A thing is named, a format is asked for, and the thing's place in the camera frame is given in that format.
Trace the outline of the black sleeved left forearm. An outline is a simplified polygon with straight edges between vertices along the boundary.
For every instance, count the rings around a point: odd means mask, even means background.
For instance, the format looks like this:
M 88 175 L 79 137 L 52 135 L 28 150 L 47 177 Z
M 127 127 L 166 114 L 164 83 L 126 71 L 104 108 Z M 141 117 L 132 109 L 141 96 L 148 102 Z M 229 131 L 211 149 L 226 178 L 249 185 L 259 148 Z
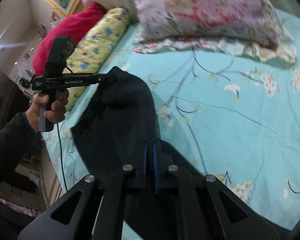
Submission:
M 38 133 L 30 126 L 25 113 L 16 114 L 0 130 L 0 182 L 20 164 L 38 140 Z

